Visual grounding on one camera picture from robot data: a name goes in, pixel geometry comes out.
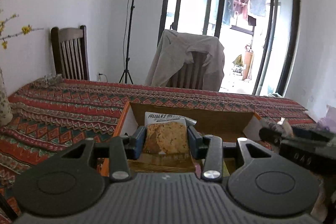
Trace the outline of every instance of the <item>wooden chair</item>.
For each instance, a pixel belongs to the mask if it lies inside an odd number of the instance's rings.
[[[186,64],[167,82],[167,87],[202,90],[207,53],[192,52],[194,63]]]
[[[89,80],[86,26],[51,29],[51,44],[56,74],[63,78]]]

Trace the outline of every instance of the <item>silver screw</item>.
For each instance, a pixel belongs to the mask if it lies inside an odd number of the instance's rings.
[[[205,171],[205,172],[203,173],[203,176],[205,176],[207,179],[216,179],[216,178],[218,178],[220,175],[221,175],[221,173],[219,173],[219,172],[216,171],[216,170],[208,170],[208,171]]]
[[[128,173],[125,171],[113,172],[112,177],[116,180],[123,180],[129,177]]]

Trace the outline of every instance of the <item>tripod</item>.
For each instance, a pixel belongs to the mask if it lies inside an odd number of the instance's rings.
[[[122,82],[124,76],[125,76],[125,84],[127,84],[127,76],[129,76],[129,79],[131,81],[131,83],[133,84],[131,75],[129,73],[129,69],[128,69],[128,62],[130,60],[129,58],[129,42],[130,42],[130,38],[131,38],[131,26],[132,26],[132,18],[133,18],[133,10],[134,10],[135,6],[134,6],[134,0],[132,0],[132,5],[131,5],[131,13],[129,16],[129,24],[128,24],[128,38],[127,38],[127,50],[126,50],[126,65],[125,65],[125,70],[123,72],[123,75],[121,76],[119,83]]]

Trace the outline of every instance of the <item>door frame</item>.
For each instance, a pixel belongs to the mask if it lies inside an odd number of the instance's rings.
[[[219,5],[218,5],[216,27],[215,27],[215,34],[214,34],[215,37],[219,37],[220,32],[221,32],[221,21],[222,21],[222,17],[223,17],[224,0],[219,0],[218,3],[219,3]],[[176,11],[179,12],[180,4],[181,4],[181,0],[177,0],[176,1],[176,8],[175,8],[175,15],[174,15],[174,22],[172,24],[172,29],[173,30],[177,30],[179,13],[177,15]],[[167,6],[168,6],[168,0],[163,0],[157,45],[160,42],[161,35],[162,35],[162,33],[164,31],[164,28],[165,28]],[[290,30],[290,35],[289,35],[288,50],[287,50],[287,55],[286,55],[286,58],[285,58],[285,61],[284,61],[284,64],[283,64],[283,68],[282,68],[282,72],[281,72],[280,79],[279,79],[279,82],[278,82],[278,86],[276,88],[276,92],[279,93],[280,95],[283,95],[283,93],[285,91],[287,82],[289,80],[289,73],[290,73],[290,70],[291,70],[291,67],[292,67],[292,62],[293,62],[295,47],[296,47],[296,41],[297,41],[297,35],[298,35],[298,28],[299,28],[300,6],[301,6],[301,0],[293,0],[292,22],[291,22],[291,30]],[[255,83],[253,93],[252,93],[253,95],[255,95],[257,93],[260,80],[262,80],[262,78],[264,78],[263,73],[265,73],[266,70],[267,70],[267,68],[265,68],[265,61],[269,59],[269,56],[271,54],[271,51],[269,50],[269,45],[272,45],[272,43],[273,43],[273,41],[270,41],[270,39],[272,38],[271,30],[275,28],[275,22],[273,20],[273,18],[274,18],[273,14],[274,14],[274,0],[271,0],[268,30],[267,30],[266,39],[265,39],[263,56],[262,56],[262,59],[261,59],[259,71],[258,71],[258,74],[256,76],[256,83]]]

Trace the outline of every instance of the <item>patterned tablecloth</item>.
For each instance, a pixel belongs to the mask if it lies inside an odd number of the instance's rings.
[[[43,88],[25,85],[9,97],[13,120],[0,128],[0,193],[18,212],[15,176],[85,138],[110,140],[124,104],[131,102],[217,111],[257,112],[299,127],[313,127],[305,108],[284,98],[108,84],[78,80]],[[0,216],[0,223],[8,220]]]

